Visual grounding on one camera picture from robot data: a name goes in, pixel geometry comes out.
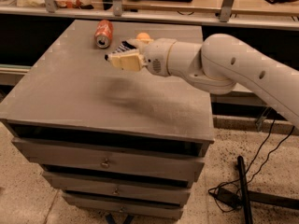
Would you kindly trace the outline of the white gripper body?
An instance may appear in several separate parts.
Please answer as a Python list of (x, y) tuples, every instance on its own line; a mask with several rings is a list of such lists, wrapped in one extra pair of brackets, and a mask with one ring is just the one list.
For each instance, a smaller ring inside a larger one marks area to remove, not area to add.
[(160, 77), (169, 77), (167, 61), (170, 50), (175, 43), (175, 39), (159, 38), (144, 48), (143, 55), (147, 63), (147, 69), (151, 74)]

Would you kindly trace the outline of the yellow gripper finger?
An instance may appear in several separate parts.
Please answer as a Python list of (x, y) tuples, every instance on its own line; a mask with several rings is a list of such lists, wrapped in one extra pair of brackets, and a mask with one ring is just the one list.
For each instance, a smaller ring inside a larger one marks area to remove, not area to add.
[(138, 49), (114, 52), (106, 56), (106, 60), (115, 68), (139, 72), (144, 66), (144, 56)]
[(127, 43), (138, 49), (140, 53), (144, 52), (145, 47), (152, 42), (152, 39), (134, 39), (130, 38)]

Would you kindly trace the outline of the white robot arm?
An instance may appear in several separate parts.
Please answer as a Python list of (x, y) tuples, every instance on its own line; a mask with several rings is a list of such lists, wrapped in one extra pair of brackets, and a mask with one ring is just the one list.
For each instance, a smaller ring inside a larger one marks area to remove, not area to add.
[(227, 94), (240, 84), (299, 128), (299, 71), (231, 35), (211, 35), (201, 44), (128, 39), (105, 59), (122, 70), (180, 77), (211, 94)]

